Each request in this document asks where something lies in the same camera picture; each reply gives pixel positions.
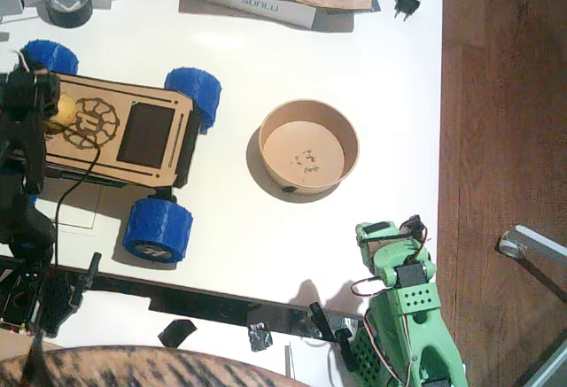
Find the bowl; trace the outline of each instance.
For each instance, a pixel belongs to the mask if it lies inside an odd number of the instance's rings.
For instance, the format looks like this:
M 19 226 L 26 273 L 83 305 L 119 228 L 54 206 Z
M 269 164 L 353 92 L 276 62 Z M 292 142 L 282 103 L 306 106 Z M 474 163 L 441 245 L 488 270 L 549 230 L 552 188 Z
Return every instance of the bowl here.
M 264 120 L 260 154 L 286 192 L 312 195 L 342 182 L 358 158 L 358 137 L 346 117 L 312 99 L 278 106 Z

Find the black screen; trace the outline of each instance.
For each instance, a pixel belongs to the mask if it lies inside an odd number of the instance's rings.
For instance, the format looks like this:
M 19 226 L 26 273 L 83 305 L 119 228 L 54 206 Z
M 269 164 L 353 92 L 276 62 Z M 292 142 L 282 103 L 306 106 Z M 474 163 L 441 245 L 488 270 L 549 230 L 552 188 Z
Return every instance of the black screen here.
M 132 105 L 117 160 L 161 168 L 175 110 L 150 104 Z

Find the blue wheel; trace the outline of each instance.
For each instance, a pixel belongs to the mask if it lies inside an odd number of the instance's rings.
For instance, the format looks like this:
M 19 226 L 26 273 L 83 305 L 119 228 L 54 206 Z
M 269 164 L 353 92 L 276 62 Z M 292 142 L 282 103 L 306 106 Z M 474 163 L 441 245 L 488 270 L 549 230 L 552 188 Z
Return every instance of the blue wheel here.
M 181 92 L 197 103 L 201 133 L 213 126 L 221 99 L 221 84 L 216 77 L 197 68 L 176 68 L 167 75 L 165 89 Z
M 34 62 L 40 62 L 50 71 L 76 75 L 79 59 L 62 44 L 50 40 L 33 40 L 22 49 Z
M 193 217 L 183 207 L 159 198 L 134 203 L 122 244 L 135 256 L 175 263 L 183 260 Z

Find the wood plank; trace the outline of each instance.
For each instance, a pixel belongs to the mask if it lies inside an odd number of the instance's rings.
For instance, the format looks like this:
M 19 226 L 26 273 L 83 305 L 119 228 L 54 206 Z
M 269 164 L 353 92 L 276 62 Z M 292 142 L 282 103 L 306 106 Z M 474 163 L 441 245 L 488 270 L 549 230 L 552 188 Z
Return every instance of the wood plank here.
M 567 244 L 567 0 L 444 2 L 439 290 L 469 384 L 517 385 L 567 327 L 565 294 L 494 250 L 517 223 Z

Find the red wire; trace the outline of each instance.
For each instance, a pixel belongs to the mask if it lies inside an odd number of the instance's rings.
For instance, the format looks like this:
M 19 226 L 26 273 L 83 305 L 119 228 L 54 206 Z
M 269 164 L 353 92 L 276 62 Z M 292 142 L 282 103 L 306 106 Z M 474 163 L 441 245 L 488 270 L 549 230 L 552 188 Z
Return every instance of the red wire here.
M 357 281 L 355 283 L 351 284 L 351 292 L 356 296 L 356 297 L 375 297 L 378 294 L 380 294 L 382 291 L 384 290 L 380 290 L 377 292 L 372 292 L 370 294 L 361 294 L 360 292 L 354 290 L 354 287 L 356 285 L 358 285 L 359 283 L 371 283 L 372 281 L 380 281 L 380 277 L 379 276 L 372 276 L 371 278 L 366 278 L 366 279 L 360 279 L 360 281 Z
M 423 248 L 425 247 L 425 241 L 427 241 L 427 228 L 426 227 L 423 227 L 423 232 L 424 233 L 423 233 L 422 241 L 421 241 L 422 245 L 419 247 L 419 250 L 417 250 L 416 254 L 414 254 L 412 256 L 412 258 L 411 258 L 412 260 L 416 260 L 417 256 L 419 256 L 419 253 L 422 252 Z
M 378 344 L 376 344 L 376 340 L 374 339 L 374 333 L 372 332 L 372 328 L 370 327 L 370 324 L 369 324 L 369 321 L 368 321 L 369 310 L 370 309 L 368 309 L 366 311 L 366 313 L 364 314 L 364 328 L 366 328 L 366 330 L 369 333 L 370 342 L 372 343 L 372 347 L 374 347 L 374 350 L 376 351 L 378 358 L 380 359 L 382 364 L 386 367 L 386 369 L 388 370 L 390 375 L 393 376 L 398 382 L 401 383 L 401 380 L 398 377 L 398 374 L 396 374 L 396 371 L 393 370 L 392 366 L 388 363 L 388 360 L 386 360 L 386 357 L 384 356 L 384 354 L 380 350 L 380 347 L 378 347 Z

